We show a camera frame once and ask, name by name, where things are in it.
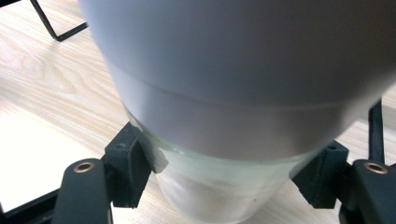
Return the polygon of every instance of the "white cylindrical container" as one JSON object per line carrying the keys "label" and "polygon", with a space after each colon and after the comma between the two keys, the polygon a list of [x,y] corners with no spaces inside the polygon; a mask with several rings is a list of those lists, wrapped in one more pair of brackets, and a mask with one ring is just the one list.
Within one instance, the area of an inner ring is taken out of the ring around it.
{"label": "white cylindrical container", "polygon": [[80,0],[161,189],[236,223],[395,81],[394,2]]}

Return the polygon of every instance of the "metal rivet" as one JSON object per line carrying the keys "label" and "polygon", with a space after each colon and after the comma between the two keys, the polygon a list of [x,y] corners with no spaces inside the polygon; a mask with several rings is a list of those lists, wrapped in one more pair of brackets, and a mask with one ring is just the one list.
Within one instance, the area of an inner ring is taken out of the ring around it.
{"label": "metal rivet", "polygon": [[381,165],[378,165],[376,163],[373,163],[373,162],[365,162],[363,165],[364,165],[364,167],[366,167],[367,170],[377,173],[377,174],[380,174],[380,175],[385,175],[388,173],[387,168],[385,168]]}
{"label": "metal rivet", "polygon": [[85,161],[83,163],[80,163],[79,165],[75,166],[74,171],[76,173],[85,173],[87,171],[90,171],[95,164],[91,161]]}

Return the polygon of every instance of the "light wood table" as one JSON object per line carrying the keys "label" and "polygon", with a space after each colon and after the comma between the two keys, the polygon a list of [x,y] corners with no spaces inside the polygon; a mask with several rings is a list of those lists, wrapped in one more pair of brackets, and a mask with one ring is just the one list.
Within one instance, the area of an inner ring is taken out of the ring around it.
{"label": "light wood table", "polygon": [[[40,0],[61,34],[84,22],[72,0]],[[0,9],[0,202],[7,211],[60,187],[74,161],[100,158],[127,122],[90,29],[55,42],[29,1]],[[384,96],[387,164],[396,162],[396,89]],[[338,140],[349,161],[367,158],[364,116]],[[288,182],[252,223],[337,223]],[[137,209],[114,209],[115,223],[192,223],[163,197],[152,175]]]}

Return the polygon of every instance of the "wooden surface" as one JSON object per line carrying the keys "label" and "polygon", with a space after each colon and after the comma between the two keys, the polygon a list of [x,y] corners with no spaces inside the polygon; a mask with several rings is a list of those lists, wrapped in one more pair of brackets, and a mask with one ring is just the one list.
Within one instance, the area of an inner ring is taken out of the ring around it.
{"label": "wooden surface", "polygon": [[[73,0],[40,0],[61,34],[84,22]],[[7,211],[59,188],[64,169],[100,158],[127,122],[90,29],[57,43],[29,1],[0,8],[0,202]],[[386,163],[396,162],[396,88],[384,96]],[[367,158],[362,116],[339,141],[349,161]],[[337,223],[338,207],[314,210],[288,182],[246,224]],[[151,176],[138,209],[114,209],[115,223],[192,223]]]}

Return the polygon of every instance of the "wood grain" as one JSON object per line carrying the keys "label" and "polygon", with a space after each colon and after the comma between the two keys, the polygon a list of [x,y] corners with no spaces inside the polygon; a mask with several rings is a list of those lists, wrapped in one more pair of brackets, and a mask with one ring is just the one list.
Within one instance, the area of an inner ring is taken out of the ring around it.
{"label": "wood grain", "polygon": [[[72,0],[39,1],[61,34],[84,22]],[[0,202],[7,211],[59,188],[72,162],[100,158],[127,122],[90,30],[55,42],[29,1],[0,9]],[[396,87],[384,95],[387,164],[396,162]],[[367,158],[365,117],[338,137],[349,161]],[[253,223],[338,223],[288,182]],[[152,175],[138,209],[114,209],[115,223],[192,223],[165,200]]]}

